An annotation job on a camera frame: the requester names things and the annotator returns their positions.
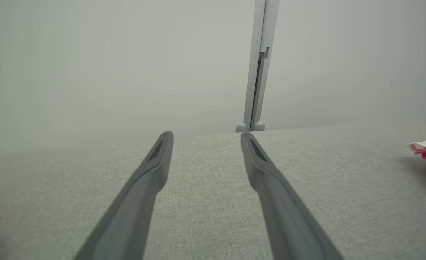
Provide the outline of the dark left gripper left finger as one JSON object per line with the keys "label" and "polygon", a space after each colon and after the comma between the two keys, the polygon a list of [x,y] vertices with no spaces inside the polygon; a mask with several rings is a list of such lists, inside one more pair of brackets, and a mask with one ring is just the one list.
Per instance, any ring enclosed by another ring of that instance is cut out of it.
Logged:
{"label": "dark left gripper left finger", "polygon": [[157,194],[168,180],[174,135],[163,132],[132,173],[76,260],[142,260]]}

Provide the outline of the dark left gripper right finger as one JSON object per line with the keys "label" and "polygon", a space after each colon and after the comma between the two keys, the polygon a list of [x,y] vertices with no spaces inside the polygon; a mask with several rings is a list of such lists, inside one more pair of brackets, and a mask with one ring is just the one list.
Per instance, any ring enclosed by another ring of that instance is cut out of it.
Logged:
{"label": "dark left gripper right finger", "polygon": [[276,260],[342,260],[328,235],[250,132],[241,133],[249,183],[257,192]]}

